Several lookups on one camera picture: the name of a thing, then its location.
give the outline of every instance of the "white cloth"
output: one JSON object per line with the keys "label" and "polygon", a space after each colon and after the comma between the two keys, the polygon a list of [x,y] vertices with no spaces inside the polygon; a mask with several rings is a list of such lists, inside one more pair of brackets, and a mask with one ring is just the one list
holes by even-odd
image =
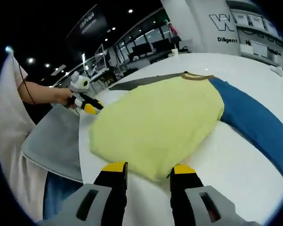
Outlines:
{"label": "white cloth", "polygon": [[[23,78],[27,73],[21,68]],[[21,145],[35,124],[21,101],[17,88],[23,79],[12,54],[0,74],[0,162],[10,188],[27,215],[43,218],[43,196],[47,171],[21,154]]]}

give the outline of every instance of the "desk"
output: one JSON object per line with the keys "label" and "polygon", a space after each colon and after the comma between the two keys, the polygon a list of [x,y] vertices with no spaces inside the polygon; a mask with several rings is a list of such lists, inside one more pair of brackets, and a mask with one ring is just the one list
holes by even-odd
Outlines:
{"label": "desk", "polygon": [[167,55],[169,53],[172,53],[171,50],[167,50],[167,51],[163,51],[163,52],[158,52],[158,53],[153,53],[151,55],[147,55],[147,56],[143,56],[140,57],[138,60],[133,60],[133,61],[129,61],[128,63],[126,63],[126,66],[128,68],[137,68],[137,69],[142,69],[148,65],[151,64],[151,61],[158,59],[164,55]]}
{"label": "desk", "polygon": [[97,73],[95,74],[94,76],[92,76],[90,78],[90,83],[93,82],[93,81],[96,81],[97,79],[99,79],[100,77],[104,76],[105,73],[107,73],[109,71],[109,69],[107,69],[106,71],[103,71],[101,73]]}
{"label": "desk", "polygon": [[[240,56],[223,54],[181,54],[144,67],[118,83],[189,71],[213,74],[246,92],[267,107],[283,123],[283,77],[269,66]],[[127,91],[106,89],[97,98],[108,105]],[[93,183],[107,164],[89,149],[88,127],[96,116],[81,114],[79,154],[84,183]],[[265,223],[283,198],[283,178],[272,163],[253,145],[218,122],[198,150],[186,161],[203,184],[211,185],[236,205],[247,221]],[[128,173],[124,226],[173,226],[169,181],[151,183]]]}

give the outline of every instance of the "window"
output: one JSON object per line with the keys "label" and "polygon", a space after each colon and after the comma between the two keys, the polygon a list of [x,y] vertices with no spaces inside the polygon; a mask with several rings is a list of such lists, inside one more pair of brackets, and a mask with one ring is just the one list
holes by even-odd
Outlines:
{"label": "window", "polygon": [[115,53],[117,54],[118,61],[120,61],[120,62],[122,63],[122,62],[124,61],[124,58],[123,58],[122,53],[121,53],[121,51],[119,50],[119,47],[118,47],[117,44],[114,46],[114,51],[115,51]]}
{"label": "window", "polygon": [[132,38],[134,39],[134,42],[135,42],[135,45],[138,46],[138,45],[141,45],[141,44],[144,44],[146,43],[146,39],[145,39],[145,36],[143,35],[144,32],[142,31],[142,26],[136,26],[132,32]]}
{"label": "window", "polygon": [[145,39],[145,36],[143,34],[141,34],[139,37],[137,37],[137,39],[135,39],[134,41],[135,41],[135,44],[137,46],[146,43],[146,39]]}
{"label": "window", "polygon": [[161,27],[161,30],[164,34],[165,39],[168,39],[171,37],[170,35],[170,30],[169,30],[169,25],[165,24]]}
{"label": "window", "polygon": [[156,18],[151,16],[149,19],[142,23],[142,30],[143,32],[147,33],[155,28],[158,28]]}
{"label": "window", "polygon": [[123,41],[123,40],[121,40],[121,41],[119,42],[118,46],[119,46],[120,48],[124,47],[124,46],[125,46],[124,41]]}
{"label": "window", "polygon": [[154,43],[156,41],[162,40],[162,36],[158,28],[147,32],[146,37],[149,43]]}
{"label": "window", "polygon": [[123,47],[121,47],[121,51],[122,51],[122,53],[123,53],[123,56],[124,56],[124,58],[125,58],[125,60],[126,59],[129,59],[129,57],[128,57],[128,51],[127,51],[127,49],[126,49],[126,47],[125,46],[123,46]]}
{"label": "window", "polygon": [[129,43],[127,43],[127,48],[129,50],[129,53],[133,53],[132,47],[135,46],[133,43],[133,40]]}

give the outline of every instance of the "ceiling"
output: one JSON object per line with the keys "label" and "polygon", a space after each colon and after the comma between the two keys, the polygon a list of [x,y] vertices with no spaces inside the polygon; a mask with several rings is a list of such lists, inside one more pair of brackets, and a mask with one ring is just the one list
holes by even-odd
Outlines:
{"label": "ceiling", "polygon": [[[33,78],[40,80],[49,76],[54,68],[65,64],[65,71],[72,69],[79,62],[66,47],[66,36],[77,22],[91,9],[97,1],[90,0],[83,4],[64,1],[63,4],[37,1],[33,4],[9,4],[5,7],[10,23],[4,27],[4,43],[10,45],[16,59]],[[101,43],[112,46],[131,27],[162,7],[160,0],[100,0],[98,6],[102,9],[110,28],[115,27],[93,43],[94,51]],[[27,59],[33,57],[35,62],[28,64]]]}

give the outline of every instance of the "logo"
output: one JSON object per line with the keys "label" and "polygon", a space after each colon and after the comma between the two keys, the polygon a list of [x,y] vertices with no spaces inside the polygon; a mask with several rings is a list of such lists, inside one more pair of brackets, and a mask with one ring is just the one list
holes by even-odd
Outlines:
{"label": "logo", "polygon": [[222,42],[226,42],[226,43],[238,42],[237,39],[227,39],[226,37],[218,37],[217,39],[218,39],[218,41],[222,41]]}
{"label": "logo", "polygon": [[216,28],[219,31],[226,31],[228,29],[230,32],[235,31],[235,24],[231,23],[231,16],[226,14],[211,14],[209,15]]}
{"label": "logo", "polygon": [[91,12],[88,16],[86,16],[83,21],[80,23],[80,28],[84,28],[86,26],[87,23],[89,23],[92,18],[94,17],[94,13]]}

